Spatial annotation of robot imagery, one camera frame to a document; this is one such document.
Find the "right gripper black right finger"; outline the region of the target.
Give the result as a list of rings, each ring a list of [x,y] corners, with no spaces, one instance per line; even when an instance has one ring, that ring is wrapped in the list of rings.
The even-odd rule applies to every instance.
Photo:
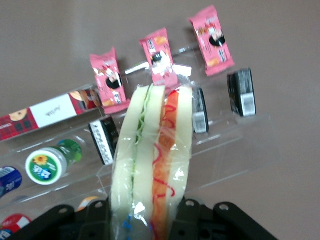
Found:
[[[171,228],[172,240],[275,240],[276,237],[231,202],[212,209],[183,199]]]

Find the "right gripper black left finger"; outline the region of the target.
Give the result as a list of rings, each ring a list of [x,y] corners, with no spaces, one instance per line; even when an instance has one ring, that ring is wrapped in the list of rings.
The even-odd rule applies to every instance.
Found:
[[[9,237],[11,240],[109,240],[107,200],[97,200],[81,211],[58,205]]]

